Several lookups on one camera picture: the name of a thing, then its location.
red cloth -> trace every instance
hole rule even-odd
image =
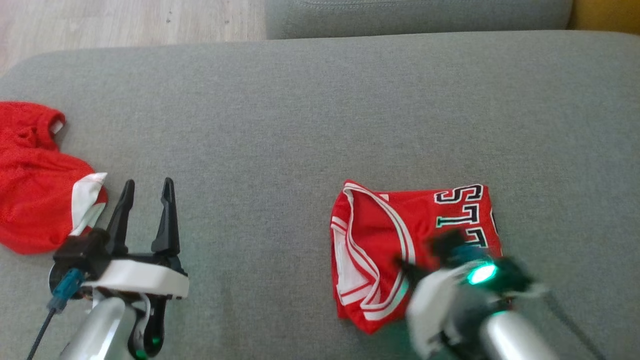
[[[57,249],[92,226],[107,201],[106,174],[53,141],[65,123],[46,106],[0,102],[0,242],[20,254]]]
[[[501,255],[489,189],[480,184],[450,190],[374,192],[347,180],[331,221],[333,296],[338,316],[372,334],[400,319],[409,301],[402,258],[439,268],[426,242],[454,227],[468,242]]]

gray sofa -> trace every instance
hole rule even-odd
[[[572,0],[265,0],[267,36],[564,29]]]
[[[109,173],[99,225],[136,180],[132,251],[174,179],[191,291],[168,308],[159,359],[413,358],[403,322],[367,336],[336,317],[328,226],[346,178],[487,184],[505,253],[609,359],[635,359],[639,59],[639,37],[574,31],[85,50],[18,64],[0,99],[66,114],[61,150]],[[0,249],[1,359],[28,353],[51,264]],[[54,318],[36,358],[88,306]],[[543,304],[518,307],[563,359],[590,358]]]

white trim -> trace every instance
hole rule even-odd
[[[58,133],[58,131],[60,131],[60,129],[62,129],[65,125],[62,123],[62,121],[57,120],[56,122],[54,122],[53,124],[51,124],[51,126],[49,127],[49,131],[55,135]]]
[[[336,231],[337,231],[338,233],[340,233],[340,234],[347,235],[347,232],[346,232],[343,228],[339,227],[339,226],[338,226],[338,225],[336,225],[336,224],[331,224],[331,228],[332,228],[333,230],[336,230]]]
[[[378,267],[373,262],[373,260],[367,255],[367,253],[358,246],[358,244],[353,242],[352,237],[350,236],[351,227],[348,227],[347,235],[347,250],[349,251],[349,255],[353,260],[355,260],[360,267],[362,267],[371,277],[377,279],[380,276],[380,272],[378,271]]]
[[[356,191],[356,192],[360,192],[363,193],[365,195],[368,195],[369,197],[371,197],[372,199],[374,199],[376,201],[376,203],[385,211],[385,213],[387,214],[387,216],[389,216],[389,219],[391,219],[391,221],[394,224],[394,227],[396,228],[397,234],[398,234],[398,238],[400,240],[400,244],[401,244],[401,250],[402,250],[402,257],[404,260],[409,261],[409,262],[415,262],[415,249],[413,248],[413,241],[411,239],[411,235],[409,234],[409,231],[406,227],[406,224],[404,223],[404,221],[402,220],[402,218],[397,214],[397,212],[389,205],[387,204],[382,198],[380,198],[379,196],[376,196],[375,194],[373,194],[372,192],[370,192],[369,190],[354,184],[354,183],[345,183],[342,192],[347,196],[347,200],[349,202],[349,205],[351,207],[351,216],[349,218],[349,226],[347,227],[347,237],[348,237],[348,241],[347,241],[347,245],[350,245],[351,247],[358,249],[359,251],[362,251],[361,254],[358,255],[363,255],[365,256],[369,261],[371,261],[371,259],[369,259],[369,257],[366,255],[366,253],[360,248],[358,247],[358,245],[355,243],[354,239],[353,239],[353,235],[351,234],[351,229],[353,227],[353,194],[352,191]],[[361,259],[356,258],[355,259],[356,262],[358,262],[358,264],[360,264],[362,266],[361,263]],[[368,296],[360,303],[360,308],[364,310],[365,313],[365,317],[367,319],[371,318],[373,320],[379,320],[384,318],[385,316],[389,315],[391,312],[393,312],[393,310],[396,309],[396,307],[400,304],[400,302],[402,301],[402,299],[404,298],[404,296],[406,295],[406,287],[408,287],[408,281],[406,281],[406,279],[403,279],[403,275],[401,272],[398,272],[398,275],[396,277],[396,281],[391,289],[391,292],[389,294],[389,296],[387,297],[387,299],[380,303],[380,276],[379,271],[377,269],[377,266],[375,265],[375,263],[373,263],[371,261],[371,265],[374,268],[376,275],[375,278],[375,283],[373,285],[373,290],[371,291]]]
[[[345,223],[341,218],[339,217],[331,217],[331,221],[335,222],[336,224],[342,226],[343,228],[347,228],[347,223]]]
[[[87,226],[93,227],[98,221],[105,204],[96,204],[104,183],[106,172],[89,174],[76,181],[71,191],[71,222],[69,235],[80,235]]]
[[[402,284],[400,285],[400,288],[398,289],[398,292],[396,293],[391,304],[389,304],[389,306],[387,306],[385,309],[382,309],[381,311],[365,311],[364,312],[365,319],[382,320],[385,317],[389,316],[389,314],[391,314],[391,312],[393,312],[398,307],[398,305],[400,305],[400,303],[404,299],[404,296],[406,295],[408,290],[409,290],[409,281],[405,278],[403,279]]]
[[[340,295],[340,303],[342,305],[346,305],[362,299],[366,296],[368,291],[364,292],[364,294],[362,293],[362,290],[357,291],[356,294],[362,294],[360,297],[357,297],[357,295],[354,294],[349,294],[343,298],[342,294],[348,294],[355,289],[359,289],[362,286],[367,285],[369,280],[367,280],[367,278],[364,277],[353,264],[353,260],[351,260],[346,248],[344,231],[340,231],[340,228],[335,224],[332,225],[332,228],[333,253],[335,254],[335,266],[338,273],[338,283],[336,284],[336,288]]]
[[[367,286],[365,288],[362,288],[361,290],[358,290],[354,293],[350,293],[349,295],[342,295],[340,294],[340,289],[338,289],[338,298],[340,298],[340,303],[344,306],[344,305],[349,305],[352,304],[364,297],[367,296],[367,294],[369,292],[371,292],[371,288],[373,286]]]

red basketball jersey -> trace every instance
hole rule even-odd
[[[408,280],[397,259],[439,268],[427,241],[454,227],[471,245],[501,255],[489,189],[374,192],[347,180],[331,219],[333,296],[338,316],[371,334],[402,318]]]

robotic arm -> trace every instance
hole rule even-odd
[[[433,240],[441,269],[427,274],[402,263],[414,292],[406,311],[411,343],[422,359],[448,348],[461,360],[555,360],[555,352],[511,307],[515,297],[544,297],[596,358],[604,356],[548,291],[509,258],[465,245],[459,231]]]
[[[152,252],[129,254],[125,238],[134,187],[133,180],[126,182],[106,230],[70,236],[53,255],[51,312],[28,359],[52,314],[61,312],[69,298],[92,300],[93,307],[60,359],[147,359],[162,349],[166,304],[189,293],[189,278],[178,258],[175,192],[173,181],[166,178]]]

